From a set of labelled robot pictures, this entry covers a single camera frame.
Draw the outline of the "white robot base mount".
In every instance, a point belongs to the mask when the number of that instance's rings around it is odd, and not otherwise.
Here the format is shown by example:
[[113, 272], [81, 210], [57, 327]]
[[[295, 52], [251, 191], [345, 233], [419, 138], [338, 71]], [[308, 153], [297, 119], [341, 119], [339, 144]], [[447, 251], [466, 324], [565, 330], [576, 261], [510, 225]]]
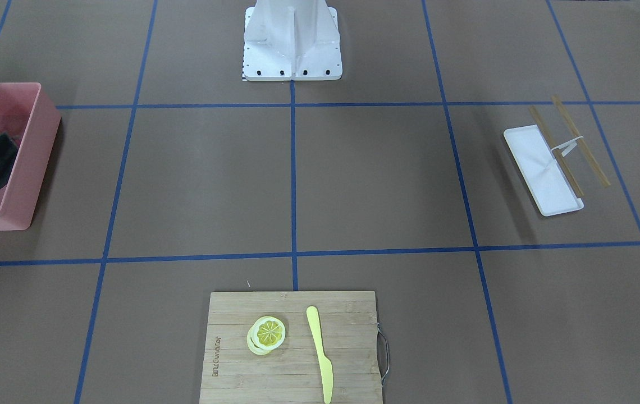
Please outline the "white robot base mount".
[[247, 81], [339, 80], [337, 10], [325, 1], [257, 1], [245, 10], [241, 77]]

